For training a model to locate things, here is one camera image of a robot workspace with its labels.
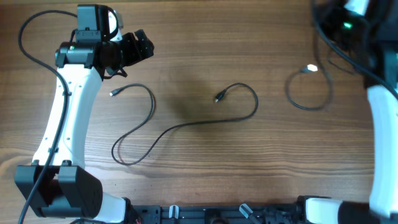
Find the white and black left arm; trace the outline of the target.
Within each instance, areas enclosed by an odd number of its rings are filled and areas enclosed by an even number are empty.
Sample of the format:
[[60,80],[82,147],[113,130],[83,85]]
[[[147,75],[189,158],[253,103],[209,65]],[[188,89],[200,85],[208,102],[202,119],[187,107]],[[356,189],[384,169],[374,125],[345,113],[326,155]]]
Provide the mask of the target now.
[[24,208],[38,217],[76,218],[84,222],[140,223],[126,198],[103,192],[85,170],[85,139],[96,95],[103,80],[154,54],[143,30],[112,39],[97,30],[79,30],[55,56],[57,89],[44,138],[29,166],[19,166],[15,183]]

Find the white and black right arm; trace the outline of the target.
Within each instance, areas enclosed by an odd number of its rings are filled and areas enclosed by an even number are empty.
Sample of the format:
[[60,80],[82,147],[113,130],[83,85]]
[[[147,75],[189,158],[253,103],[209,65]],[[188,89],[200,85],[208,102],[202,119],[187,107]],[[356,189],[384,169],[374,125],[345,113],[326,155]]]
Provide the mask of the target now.
[[313,26],[363,76],[374,131],[368,203],[309,197],[306,223],[397,223],[397,1],[311,1]]

